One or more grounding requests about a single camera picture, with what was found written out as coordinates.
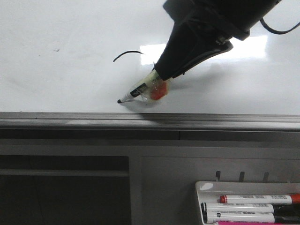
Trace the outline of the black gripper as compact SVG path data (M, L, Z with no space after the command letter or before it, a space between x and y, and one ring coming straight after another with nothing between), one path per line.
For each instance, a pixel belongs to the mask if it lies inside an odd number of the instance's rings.
M250 29L278 0L168 0L174 21L166 47L154 66L162 80L175 78L199 63L233 48L228 39L245 40Z

